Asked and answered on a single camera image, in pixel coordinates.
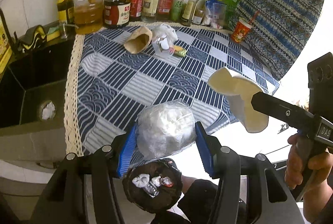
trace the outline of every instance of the beer bottle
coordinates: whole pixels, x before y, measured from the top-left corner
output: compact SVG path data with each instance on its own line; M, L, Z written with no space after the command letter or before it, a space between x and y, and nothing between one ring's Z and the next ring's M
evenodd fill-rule
M58 0L58 16L59 23L74 23L74 1L73 0Z

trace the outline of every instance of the black sink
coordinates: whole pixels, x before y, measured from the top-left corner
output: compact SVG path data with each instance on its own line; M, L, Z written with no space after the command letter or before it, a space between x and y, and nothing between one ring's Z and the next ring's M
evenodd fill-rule
M38 121L44 121L43 126L47 123L45 121L63 122L65 86L73 43L73 40L68 40L46 46L6 68L0 81L0 134L2 128ZM42 120L42 109L49 102L56 108L55 115Z

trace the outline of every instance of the black shorts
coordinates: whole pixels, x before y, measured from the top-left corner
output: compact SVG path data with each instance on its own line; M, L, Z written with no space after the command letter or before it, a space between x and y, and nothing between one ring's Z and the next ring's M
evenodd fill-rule
M208 180L197 179L192 183L189 190L178 203L178 208L183 211L190 222L182 216L166 211L156 214L156 217L151 224L206 224L209 219L216 192L216 184ZM237 222L244 218L245 209L245 203L240 200Z

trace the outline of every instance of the red straw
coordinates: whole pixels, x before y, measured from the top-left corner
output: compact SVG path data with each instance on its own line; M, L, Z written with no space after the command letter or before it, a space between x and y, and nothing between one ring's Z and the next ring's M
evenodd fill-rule
M255 18L259 14L259 12L260 12L259 10L257 12L255 12L254 16L250 19L249 24L251 24L255 20Z

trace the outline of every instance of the brown paper cup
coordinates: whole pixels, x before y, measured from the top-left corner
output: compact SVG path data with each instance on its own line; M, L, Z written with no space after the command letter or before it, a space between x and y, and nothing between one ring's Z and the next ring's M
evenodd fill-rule
M124 47L132 54L137 54L145 50L153 37L153 33L146 26L138 28L134 31L128 40L125 42Z

